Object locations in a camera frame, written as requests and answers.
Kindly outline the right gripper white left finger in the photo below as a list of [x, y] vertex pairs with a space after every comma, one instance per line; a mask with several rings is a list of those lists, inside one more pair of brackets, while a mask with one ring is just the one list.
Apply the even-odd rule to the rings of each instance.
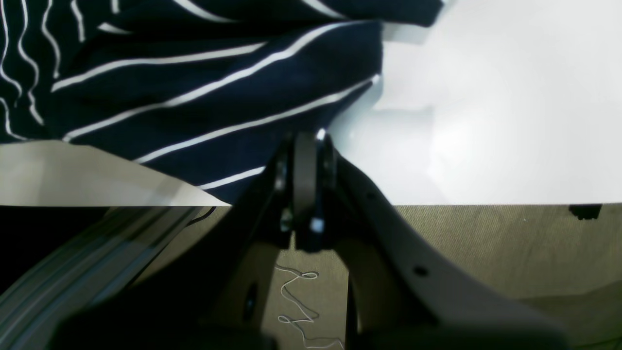
[[258, 331], [261, 289], [295, 234], [318, 252], [321, 142], [288, 137], [218, 224], [173, 263], [129, 290], [63, 321], [53, 350], [186, 350], [230, 343], [273, 349]]

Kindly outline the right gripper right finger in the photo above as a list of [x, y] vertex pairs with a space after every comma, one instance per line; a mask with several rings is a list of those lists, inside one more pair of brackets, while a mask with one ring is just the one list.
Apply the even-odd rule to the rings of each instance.
[[476, 281], [407, 224], [376, 185], [318, 144], [318, 246], [348, 268], [359, 332], [352, 350], [566, 350], [535, 310]]

